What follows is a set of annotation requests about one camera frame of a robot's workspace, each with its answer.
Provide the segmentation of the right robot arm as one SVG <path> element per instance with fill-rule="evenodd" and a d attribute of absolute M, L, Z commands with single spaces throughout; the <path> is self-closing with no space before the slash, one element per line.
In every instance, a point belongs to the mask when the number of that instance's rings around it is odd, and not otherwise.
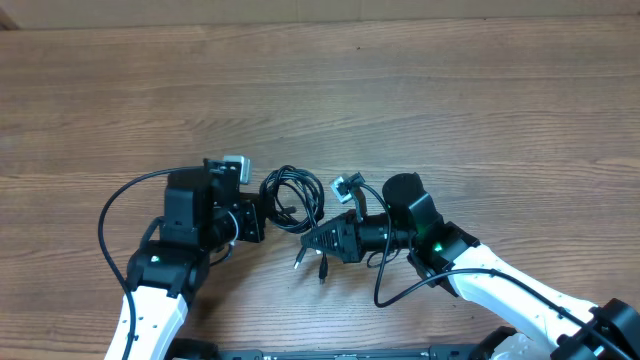
<path fill-rule="evenodd" d="M 360 174 L 338 177 L 331 185 L 354 209 L 309 231 L 303 249 L 314 249 L 344 263 L 366 254 L 388 256 L 406 250 L 420 280 L 384 308 L 423 286 L 441 287 L 478 304 L 506 321 L 468 353 L 470 359 L 636 359 L 639 314 L 613 298 L 598 306 L 559 292 L 497 256 L 487 245 L 436 210 L 416 173 L 389 178 L 376 198 L 383 211 L 370 215 Z"/>

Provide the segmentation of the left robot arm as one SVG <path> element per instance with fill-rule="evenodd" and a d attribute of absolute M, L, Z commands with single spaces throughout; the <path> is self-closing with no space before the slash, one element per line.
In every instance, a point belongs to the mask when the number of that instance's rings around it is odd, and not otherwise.
<path fill-rule="evenodd" d="M 238 156 L 162 173 L 164 213 L 148 226 L 126 270 L 115 274 L 124 296 L 106 356 L 217 359 L 215 344 L 177 334 L 215 264 L 212 254 L 264 239 L 259 199 L 240 190 L 250 165 Z"/>

